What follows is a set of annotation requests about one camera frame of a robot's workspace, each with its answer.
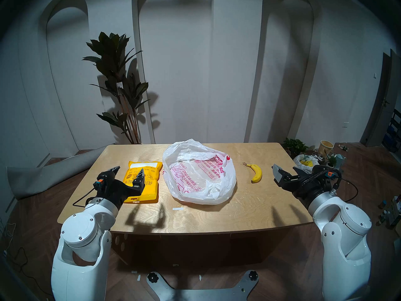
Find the banana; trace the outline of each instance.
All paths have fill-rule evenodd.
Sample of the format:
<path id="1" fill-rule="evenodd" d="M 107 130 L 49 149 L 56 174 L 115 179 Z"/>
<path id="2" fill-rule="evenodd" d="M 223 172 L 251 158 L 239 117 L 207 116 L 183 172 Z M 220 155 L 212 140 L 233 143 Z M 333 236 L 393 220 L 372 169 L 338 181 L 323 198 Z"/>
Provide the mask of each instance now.
<path id="1" fill-rule="evenodd" d="M 247 167 L 251 167 L 253 169 L 253 171 L 255 172 L 255 176 L 252 178 L 251 183 L 257 183 L 260 181 L 260 179 L 262 179 L 262 170 L 260 169 L 260 167 L 256 164 L 247 164 L 247 163 L 243 163 L 245 166 Z"/>

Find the plant tag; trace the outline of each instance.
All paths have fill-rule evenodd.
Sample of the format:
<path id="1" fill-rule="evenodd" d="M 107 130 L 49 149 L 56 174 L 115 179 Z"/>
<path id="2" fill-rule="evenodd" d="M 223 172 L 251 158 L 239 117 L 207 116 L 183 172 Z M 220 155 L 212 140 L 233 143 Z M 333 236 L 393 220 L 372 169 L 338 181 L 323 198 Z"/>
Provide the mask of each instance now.
<path id="1" fill-rule="evenodd" d="M 117 86 L 117 92 L 118 95 L 121 96 L 123 93 L 121 92 L 121 90 L 118 90 L 119 88 L 123 88 L 123 82 L 119 82 L 119 83 L 115 83 Z"/>

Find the black knob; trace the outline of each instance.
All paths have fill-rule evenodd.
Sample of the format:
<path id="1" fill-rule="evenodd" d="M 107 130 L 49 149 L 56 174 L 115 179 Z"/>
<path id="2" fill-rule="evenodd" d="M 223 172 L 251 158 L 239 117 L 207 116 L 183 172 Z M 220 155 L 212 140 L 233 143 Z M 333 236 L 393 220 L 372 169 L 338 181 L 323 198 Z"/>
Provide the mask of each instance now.
<path id="1" fill-rule="evenodd" d="M 156 283 L 157 282 L 157 280 L 159 279 L 159 277 L 157 276 L 157 274 L 156 273 L 149 273 L 149 275 L 148 275 L 148 280 L 151 282 L 151 283 Z"/>
<path id="2" fill-rule="evenodd" d="M 256 271 L 250 271 L 249 272 L 249 278 L 251 280 L 257 280 L 258 279 L 258 273 L 256 273 Z"/>

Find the potted plant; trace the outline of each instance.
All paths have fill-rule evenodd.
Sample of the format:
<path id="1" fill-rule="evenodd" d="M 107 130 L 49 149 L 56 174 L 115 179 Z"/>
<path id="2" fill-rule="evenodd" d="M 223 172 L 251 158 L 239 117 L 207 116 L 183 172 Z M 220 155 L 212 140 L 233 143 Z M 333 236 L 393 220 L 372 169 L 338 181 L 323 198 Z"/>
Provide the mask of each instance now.
<path id="1" fill-rule="evenodd" d="M 286 138 L 282 146 L 284 149 L 288 149 L 292 159 L 308 149 L 308 147 L 299 139 Z"/>
<path id="2" fill-rule="evenodd" d="M 337 164 L 337 158 L 333 155 L 333 156 L 328 156 L 327 157 L 327 166 L 334 168 Z"/>
<path id="3" fill-rule="evenodd" d="M 98 71 L 107 78 L 107 81 L 105 81 L 106 88 L 95 84 L 90 85 L 100 87 L 110 92 L 117 98 L 121 108 L 121 114 L 119 112 L 117 112 L 117 114 L 114 112 L 113 114 L 103 112 L 102 115 L 97 114 L 97 116 L 111 125 L 121 128 L 122 134 L 125 134 L 129 142 L 135 144 L 139 143 L 138 123 L 136 120 L 137 109 L 149 99 L 139 103 L 142 100 L 142 94 L 148 89 L 148 83 L 136 83 L 133 73 L 128 77 L 122 73 L 125 64 L 133 56 L 141 52 L 136 52 L 128 57 L 133 50 L 131 49 L 123 56 L 129 39 L 130 38 L 126 37 L 125 34 L 119 36 L 118 34 L 110 33 L 110 35 L 107 36 L 104 32 L 101 32 L 98 41 L 91 40 L 91 43 L 86 43 L 92 51 L 101 57 L 88 56 L 84 57 L 82 60 L 93 62 Z"/>

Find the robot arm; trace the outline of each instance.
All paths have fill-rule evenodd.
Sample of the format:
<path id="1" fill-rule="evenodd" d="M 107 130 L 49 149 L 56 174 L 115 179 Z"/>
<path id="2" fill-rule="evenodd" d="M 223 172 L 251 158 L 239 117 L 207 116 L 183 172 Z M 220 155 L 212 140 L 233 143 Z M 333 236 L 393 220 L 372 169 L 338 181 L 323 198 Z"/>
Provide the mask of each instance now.
<path id="1" fill-rule="evenodd" d="M 317 165 L 312 174 L 294 167 L 297 175 L 292 176 L 276 164 L 272 168 L 277 185 L 301 201 L 321 232 L 325 301 L 361 297 L 370 275 L 371 255 L 366 234 L 372 222 L 358 206 L 335 196 L 341 181 L 340 172 Z M 335 178 L 338 181 L 331 187 L 330 179 Z"/>
<path id="2" fill-rule="evenodd" d="M 88 198 L 85 210 L 70 216 L 62 225 L 51 274 L 56 301 L 105 299 L 112 246 L 109 229 L 114 225 L 124 200 L 141 195 L 145 186 L 143 169 L 133 180 L 133 186 L 129 187 L 115 180 L 119 168 L 100 173 L 93 184 L 96 197 Z M 73 252 L 95 264 L 77 266 L 73 261 Z"/>

